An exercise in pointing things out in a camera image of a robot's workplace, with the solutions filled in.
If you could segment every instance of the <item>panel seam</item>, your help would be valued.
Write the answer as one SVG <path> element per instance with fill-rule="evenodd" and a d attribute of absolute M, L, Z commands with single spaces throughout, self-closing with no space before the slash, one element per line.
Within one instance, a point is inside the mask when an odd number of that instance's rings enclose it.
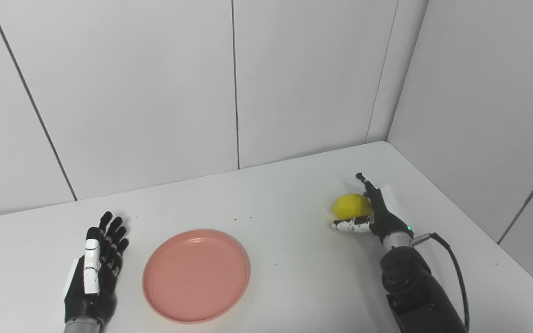
<path fill-rule="evenodd" d="M 533 189 L 530 192 L 529 196 L 527 196 L 526 200 L 524 201 L 524 204 L 522 205 L 522 207 L 520 208 L 518 213 L 514 216 L 514 219 L 511 221 L 511 223 L 509 224 L 507 229 L 505 229 L 505 232 L 503 232 L 502 236 L 497 241 L 497 244 L 500 245 L 501 242 L 503 242 L 503 240 L 505 239 L 505 236 L 509 233 L 509 231 L 511 230 L 511 227 L 514 226 L 515 222 L 519 219 L 520 215 L 525 210 L 525 207 L 527 206 L 527 204 L 529 204 L 529 202 L 532 200 L 532 198 L 533 198 Z"/>
<path fill-rule="evenodd" d="M 231 46 L 233 47 L 233 95 L 236 102 L 236 151 L 237 169 L 240 169 L 240 127 L 237 114 L 237 70 L 236 70 L 236 25 L 234 20 L 233 0 L 231 0 Z"/>
<path fill-rule="evenodd" d="M 376 88 L 376 96 L 374 97 L 374 105 L 372 106 L 372 114 L 370 115 L 370 122 L 367 125 L 366 141 L 367 141 L 367 137 L 370 134 L 370 128 L 372 128 L 372 120 L 373 120 L 373 117 L 374 117 L 374 111 L 376 110 L 376 102 L 377 102 L 377 97 L 378 97 L 378 94 L 379 94 L 379 84 L 381 84 L 381 78 L 384 75 L 385 60 L 386 60 L 386 58 L 388 56 L 388 50 L 390 48 L 390 40 L 392 39 L 392 31 L 394 31 L 394 23 L 396 21 L 396 13 L 398 12 L 398 3 L 400 3 L 400 0 L 396 0 L 396 8 L 394 8 L 394 17 L 392 17 L 392 26 L 390 27 L 390 33 L 388 35 L 388 43 L 385 46 L 384 61 L 382 62 L 381 71 L 379 72 L 379 80 L 378 80 L 378 86 Z"/>
<path fill-rule="evenodd" d="M 404 75 L 402 76 L 400 87 L 398 88 L 398 93 L 396 94 L 396 103 L 394 104 L 394 109 L 392 110 L 392 119 L 390 120 L 390 126 L 388 127 L 388 133 L 386 134 L 386 137 L 385 137 L 386 141 L 388 141 L 390 137 L 390 131 L 392 129 L 392 124 L 394 124 L 394 119 L 396 118 L 396 111 L 398 110 L 398 103 L 400 103 L 400 97 L 402 96 L 402 90 L 404 89 L 404 83 L 406 82 L 406 76 L 409 73 L 410 63 L 412 62 L 413 56 L 415 55 L 416 44 L 419 41 L 419 35 L 421 34 L 421 28 L 423 28 L 423 21 L 425 21 L 425 15 L 427 14 L 427 6 L 429 5 L 429 0 L 424 0 L 424 2 L 425 2 L 425 5 L 423 6 L 423 11 L 421 13 L 421 19 L 419 20 L 419 27 L 417 28 L 415 40 L 413 41 L 413 46 L 410 48 L 410 55 L 409 55 L 408 63 L 406 64 L 406 67 L 404 68 Z"/>
<path fill-rule="evenodd" d="M 67 183 L 67 186 L 69 187 L 69 191 L 71 192 L 71 196 L 74 198 L 75 201 L 78 200 L 74 188 L 71 185 L 71 182 L 69 181 L 69 177 L 67 176 L 67 172 L 65 171 L 65 168 L 63 167 L 63 164 L 61 163 L 61 158 L 59 158 L 59 154 L 57 153 L 57 149 L 55 148 L 55 145 L 53 144 L 53 140 L 51 139 L 49 135 L 49 131 L 47 130 L 46 126 L 44 125 L 44 120 L 42 116 L 40 115 L 40 112 L 38 111 L 38 107 L 36 106 L 36 102 L 34 101 L 34 98 L 32 97 L 32 93 L 30 92 L 30 89 L 28 88 L 28 84 L 24 78 L 24 75 L 22 74 L 22 71 L 19 69 L 19 64 L 17 59 L 15 58 L 15 55 L 13 54 L 13 51 L 11 50 L 11 46 L 9 45 L 9 41 L 6 37 L 6 34 L 4 33 L 3 28 L 1 27 L 0 23 L 0 35 L 1 38 L 4 40 L 4 44 L 6 44 L 6 48 L 8 50 L 9 56 L 11 57 L 11 60 L 13 62 L 13 65 L 15 66 L 16 71 L 18 72 L 19 79 L 22 81 L 22 85 L 24 86 L 24 90 L 26 94 L 28 95 L 28 99 L 30 100 L 30 103 L 32 104 L 32 108 L 34 108 L 34 112 L 36 113 L 36 117 L 38 118 L 38 121 L 40 122 L 40 126 L 42 127 L 44 131 L 44 135 L 46 136 L 47 140 L 49 141 L 49 145 L 51 147 L 51 150 L 53 150 L 53 154 L 55 155 L 55 159 L 57 160 L 57 164 L 59 165 L 59 168 L 61 169 L 61 173 L 63 173 L 63 177 L 65 178 L 65 182 Z"/>

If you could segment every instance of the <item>lemon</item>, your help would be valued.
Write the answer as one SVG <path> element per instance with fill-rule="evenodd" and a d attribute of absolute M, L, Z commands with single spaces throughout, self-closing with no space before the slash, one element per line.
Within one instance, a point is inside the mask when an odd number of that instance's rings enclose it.
<path fill-rule="evenodd" d="M 336 199 L 332 212 L 339 220 L 351 219 L 357 216 L 372 215 L 372 205 L 361 194 L 345 194 Z"/>

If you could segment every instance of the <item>table surface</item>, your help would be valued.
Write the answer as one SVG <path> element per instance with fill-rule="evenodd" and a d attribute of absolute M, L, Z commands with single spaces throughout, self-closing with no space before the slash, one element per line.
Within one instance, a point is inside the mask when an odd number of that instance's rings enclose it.
<path fill-rule="evenodd" d="M 330 207 L 362 192 L 363 172 L 391 184 L 416 234 L 438 232 L 461 265 L 472 332 L 533 333 L 533 278 L 390 144 L 369 143 L 199 179 L 0 216 L 0 332 L 62 332 L 63 287 L 87 228 L 124 217 L 131 246 L 108 333 L 398 333 L 385 303 L 372 234 L 330 228 Z M 146 303 L 142 271 L 163 241 L 190 229 L 224 231 L 246 249 L 248 288 L 202 324 L 165 320 Z M 462 314 L 449 255 L 417 247 Z"/>

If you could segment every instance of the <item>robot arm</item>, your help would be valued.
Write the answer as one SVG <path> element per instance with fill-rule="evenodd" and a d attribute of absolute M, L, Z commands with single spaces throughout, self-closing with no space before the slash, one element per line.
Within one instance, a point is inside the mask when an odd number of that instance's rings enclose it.
<path fill-rule="evenodd" d="M 129 241 L 123 219 L 107 211 L 87 231 L 85 254 L 78 260 L 65 296 L 65 333 L 99 333 L 116 307 L 114 290 Z"/>
<path fill-rule="evenodd" d="M 414 233 L 404 222 L 406 215 L 389 186 L 376 188 L 361 173 L 357 179 L 366 186 L 364 196 L 372 203 L 373 217 L 360 216 L 334 221 L 333 228 L 348 232 L 372 232 L 379 237 L 387 253 L 380 260 L 382 285 L 387 291 L 387 301 L 402 333 L 467 333 L 468 308 L 461 272 L 449 245 L 437 234 L 424 234 L 413 238 Z M 465 302 L 465 322 L 444 289 L 432 276 L 431 269 L 415 249 L 415 245 L 434 238 L 448 251 L 462 287 Z"/>

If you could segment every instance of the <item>cable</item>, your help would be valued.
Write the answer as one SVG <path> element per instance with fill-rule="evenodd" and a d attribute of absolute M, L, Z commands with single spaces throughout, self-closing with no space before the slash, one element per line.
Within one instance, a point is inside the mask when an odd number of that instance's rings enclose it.
<path fill-rule="evenodd" d="M 470 330 L 470 313 L 468 310 L 468 296 L 466 295 L 466 287 L 464 285 L 464 278 L 462 277 L 462 271 L 459 269 L 458 260 L 455 258 L 455 254 L 453 254 L 453 251 L 450 247 L 450 244 L 446 242 L 441 236 L 439 236 L 436 232 L 433 232 L 433 234 L 429 234 L 431 238 L 436 240 L 439 244 L 441 244 L 448 253 L 450 253 L 450 257 L 453 261 L 453 266 L 455 267 L 455 272 L 458 275 L 458 281 L 459 281 L 459 288 L 462 291 L 462 302 L 464 304 L 464 326 L 466 327 L 466 331 Z"/>

